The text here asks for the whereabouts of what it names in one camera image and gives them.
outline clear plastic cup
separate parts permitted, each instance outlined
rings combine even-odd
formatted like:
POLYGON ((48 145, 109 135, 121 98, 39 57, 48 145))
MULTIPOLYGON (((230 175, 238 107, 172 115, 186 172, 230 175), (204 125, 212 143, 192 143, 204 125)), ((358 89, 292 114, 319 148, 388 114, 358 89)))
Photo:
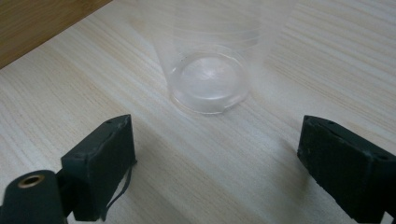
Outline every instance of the clear plastic cup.
POLYGON ((139 0, 171 97, 221 113, 248 96, 250 77, 297 0, 139 0))

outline light wood surface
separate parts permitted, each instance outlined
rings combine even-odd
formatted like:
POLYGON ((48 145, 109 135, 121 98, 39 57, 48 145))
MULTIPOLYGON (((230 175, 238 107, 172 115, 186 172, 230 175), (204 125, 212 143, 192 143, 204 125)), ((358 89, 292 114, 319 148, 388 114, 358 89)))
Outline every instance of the light wood surface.
POLYGON ((106 223, 355 223, 296 150, 308 114, 396 154, 395 1, 301 0, 250 96, 218 116, 170 102, 145 27, 117 0, 0 70, 1 195, 131 114, 138 164, 106 223))
POLYGON ((0 1, 0 68, 46 42, 109 1, 0 1))

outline wood grain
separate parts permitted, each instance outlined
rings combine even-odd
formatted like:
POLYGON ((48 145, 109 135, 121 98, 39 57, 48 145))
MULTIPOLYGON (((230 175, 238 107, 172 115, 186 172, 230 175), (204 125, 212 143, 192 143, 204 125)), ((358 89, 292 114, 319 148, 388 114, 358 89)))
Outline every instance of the wood grain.
POLYGON ((394 1, 301 0, 250 96, 218 116, 171 103, 146 26, 116 0, 0 70, 0 194, 131 114, 138 164, 107 223, 356 223, 296 150, 308 114, 396 154, 394 1))
POLYGON ((111 0, 0 1, 0 68, 111 0))

